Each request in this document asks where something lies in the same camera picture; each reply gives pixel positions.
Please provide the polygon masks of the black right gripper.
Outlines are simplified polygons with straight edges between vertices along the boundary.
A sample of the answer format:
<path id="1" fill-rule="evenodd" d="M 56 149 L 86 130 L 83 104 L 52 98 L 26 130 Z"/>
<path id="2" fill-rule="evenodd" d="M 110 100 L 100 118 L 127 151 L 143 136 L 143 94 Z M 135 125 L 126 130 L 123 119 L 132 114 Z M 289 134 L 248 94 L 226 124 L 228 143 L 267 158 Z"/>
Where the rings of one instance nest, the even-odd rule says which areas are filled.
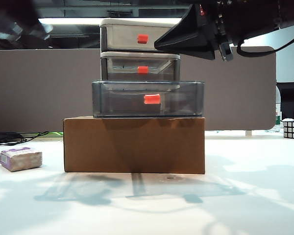
<path id="1" fill-rule="evenodd" d="M 230 15 L 237 2 L 200 2 L 192 4 L 180 22 L 156 40 L 158 50 L 215 60 L 218 51 L 224 61 L 233 59 L 230 44 Z"/>

